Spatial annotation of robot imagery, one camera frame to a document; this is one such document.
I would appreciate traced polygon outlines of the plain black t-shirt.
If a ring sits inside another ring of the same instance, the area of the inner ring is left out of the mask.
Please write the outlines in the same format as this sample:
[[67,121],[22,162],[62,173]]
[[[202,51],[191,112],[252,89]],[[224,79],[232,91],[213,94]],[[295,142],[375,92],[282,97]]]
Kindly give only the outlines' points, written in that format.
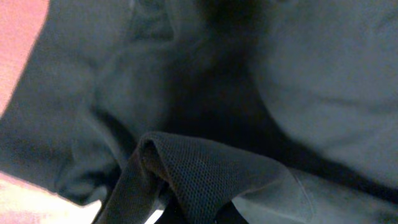
[[96,223],[396,223],[397,2],[51,1],[1,170]]

